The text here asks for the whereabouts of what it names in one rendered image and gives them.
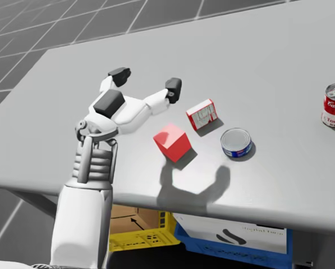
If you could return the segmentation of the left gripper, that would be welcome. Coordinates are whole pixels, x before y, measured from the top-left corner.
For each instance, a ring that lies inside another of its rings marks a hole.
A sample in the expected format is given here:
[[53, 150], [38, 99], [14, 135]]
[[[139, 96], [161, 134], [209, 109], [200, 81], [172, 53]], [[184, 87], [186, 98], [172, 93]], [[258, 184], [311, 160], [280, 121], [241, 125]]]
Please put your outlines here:
[[101, 82], [98, 98], [89, 106], [85, 117], [91, 133], [130, 133], [134, 132], [148, 118], [148, 107], [152, 115], [166, 111], [171, 104], [179, 101], [182, 80], [172, 77], [165, 83], [165, 88], [143, 101], [124, 96], [117, 90], [124, 85], [131, 75], [127, 67], [120, 67], [108, 73]]

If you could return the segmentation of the pink cube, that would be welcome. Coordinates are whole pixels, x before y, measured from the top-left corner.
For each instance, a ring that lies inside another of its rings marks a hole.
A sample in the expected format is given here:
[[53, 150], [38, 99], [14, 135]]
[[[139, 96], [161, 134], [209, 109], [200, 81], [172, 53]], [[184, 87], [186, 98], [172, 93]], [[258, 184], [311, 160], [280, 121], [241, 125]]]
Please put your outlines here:
[[174, 163], [191, 149], [191, 143], [186, 132], [173, 124], [163, 127], [153, 137], [153, 140], [160, 151]]

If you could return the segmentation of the red and white carton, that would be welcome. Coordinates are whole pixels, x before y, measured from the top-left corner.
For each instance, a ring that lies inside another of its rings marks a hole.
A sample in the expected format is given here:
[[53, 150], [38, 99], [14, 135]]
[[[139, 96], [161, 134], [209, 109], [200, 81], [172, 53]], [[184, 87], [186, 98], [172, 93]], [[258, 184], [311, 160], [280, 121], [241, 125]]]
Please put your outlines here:
[[218, 119], [214, 102], [206, 99], [186, 111], [186, 115], [195, 131]]

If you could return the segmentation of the blue flat can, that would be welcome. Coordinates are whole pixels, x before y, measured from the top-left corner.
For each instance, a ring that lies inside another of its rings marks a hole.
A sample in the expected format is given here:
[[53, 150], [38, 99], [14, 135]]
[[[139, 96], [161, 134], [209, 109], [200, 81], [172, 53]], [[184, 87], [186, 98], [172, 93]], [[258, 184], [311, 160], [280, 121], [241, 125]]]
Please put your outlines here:
[[253, 146], [250, 134], [241, 128], [231, 128], [224, 131], [220, 143], [223, 152], [232, 158], [247, 155]]

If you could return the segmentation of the brown box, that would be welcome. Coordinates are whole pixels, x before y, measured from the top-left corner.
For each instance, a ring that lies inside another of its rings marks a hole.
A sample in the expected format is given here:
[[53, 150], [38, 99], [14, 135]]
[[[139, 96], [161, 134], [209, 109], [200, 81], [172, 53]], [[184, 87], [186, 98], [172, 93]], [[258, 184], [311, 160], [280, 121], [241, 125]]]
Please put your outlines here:
[[113, 205], [111, 212], [111, 234], [158, 228], [159, 213], [145, 208]]

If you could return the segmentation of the yellow box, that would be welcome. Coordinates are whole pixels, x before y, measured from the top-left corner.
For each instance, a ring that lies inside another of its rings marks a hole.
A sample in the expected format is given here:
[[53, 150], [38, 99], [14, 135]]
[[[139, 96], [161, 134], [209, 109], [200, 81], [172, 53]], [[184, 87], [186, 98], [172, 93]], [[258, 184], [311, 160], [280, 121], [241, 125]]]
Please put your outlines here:
[[111, 234], [109, 236], [109, 251], [117, 252], [180, 244], [180, 241], [174, 236], [177, 222], [173, 214], [167, 211], [159, 211], [158, 213], [158, 228]]

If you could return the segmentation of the white box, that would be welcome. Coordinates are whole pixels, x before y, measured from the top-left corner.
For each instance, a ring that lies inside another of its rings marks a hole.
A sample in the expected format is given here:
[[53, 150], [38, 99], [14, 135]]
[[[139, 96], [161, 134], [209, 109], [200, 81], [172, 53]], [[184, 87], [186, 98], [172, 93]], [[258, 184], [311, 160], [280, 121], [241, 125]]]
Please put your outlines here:
[[177, 213], [173, 216], [192, 238], [287, 253], [286, 229]]

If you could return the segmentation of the blue box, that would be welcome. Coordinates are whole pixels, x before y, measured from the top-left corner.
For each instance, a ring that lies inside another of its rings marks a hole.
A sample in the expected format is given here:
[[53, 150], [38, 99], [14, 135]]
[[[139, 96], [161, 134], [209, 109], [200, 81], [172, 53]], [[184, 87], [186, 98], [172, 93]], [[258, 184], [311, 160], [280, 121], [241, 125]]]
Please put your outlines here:
[[180, 240], [185, 245], [186, 250], [190, 252], [272, 269], [293, 269], [293, 232], [290, 229], [287, 230], [286, 254], [192, 238], [188, 236], [180, 224], [176, 225], [175, 237]]

